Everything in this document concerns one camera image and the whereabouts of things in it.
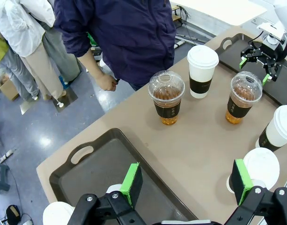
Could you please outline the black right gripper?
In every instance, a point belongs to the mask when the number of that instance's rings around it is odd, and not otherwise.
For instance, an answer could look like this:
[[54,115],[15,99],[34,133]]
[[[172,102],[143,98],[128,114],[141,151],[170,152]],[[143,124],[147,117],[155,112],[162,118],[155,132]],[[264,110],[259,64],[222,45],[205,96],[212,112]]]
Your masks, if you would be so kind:
[[281,65],[274,63],[272,65],[266,63],[266,60],[273,60],[274,62],[280,62],[284,60],[283,57],[283,47],[281,43],[272,45],[269,43],[257,43],[257,46],[254,43],[250,43],[247,47],[241,50],[241,62],[239,68],[242,69],[247,62],[257,62],[260,61],[264,63],[263,68],[266,71],[266,75],[262,80],[262,85],[264,86],[267,82],[276,82]]

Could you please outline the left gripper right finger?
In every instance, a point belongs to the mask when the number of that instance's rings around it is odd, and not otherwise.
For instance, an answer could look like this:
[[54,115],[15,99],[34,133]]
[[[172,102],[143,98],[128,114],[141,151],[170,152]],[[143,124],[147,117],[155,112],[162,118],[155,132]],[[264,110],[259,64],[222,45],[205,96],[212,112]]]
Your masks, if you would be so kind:
[[226,225],[249,225],[255,216],[268,225],[287,225],[287,187],[271,192],[253,185],[242,159],[234,160],[230,180],[238,207]]

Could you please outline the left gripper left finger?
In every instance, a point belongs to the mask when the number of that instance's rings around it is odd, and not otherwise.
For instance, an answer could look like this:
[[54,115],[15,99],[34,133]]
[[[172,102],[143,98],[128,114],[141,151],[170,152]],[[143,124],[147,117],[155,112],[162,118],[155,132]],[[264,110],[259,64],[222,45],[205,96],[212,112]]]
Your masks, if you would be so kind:
[[102,197],[84,194],[78,201],[71,225],[103,225],[107,220],[116,220],[120,225],[144,225],[145,222],[135,210],[143,184],[139,163],[131,164],[119,190]]

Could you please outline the person's right hand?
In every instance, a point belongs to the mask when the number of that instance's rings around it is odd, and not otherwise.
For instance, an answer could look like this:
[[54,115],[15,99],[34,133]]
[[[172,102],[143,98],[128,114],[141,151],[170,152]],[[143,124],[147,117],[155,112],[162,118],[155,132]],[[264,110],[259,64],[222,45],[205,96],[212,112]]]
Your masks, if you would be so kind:
[[104,91],[115,91],[118,81],[109,74],[101,74],[96,78],[96,83]]

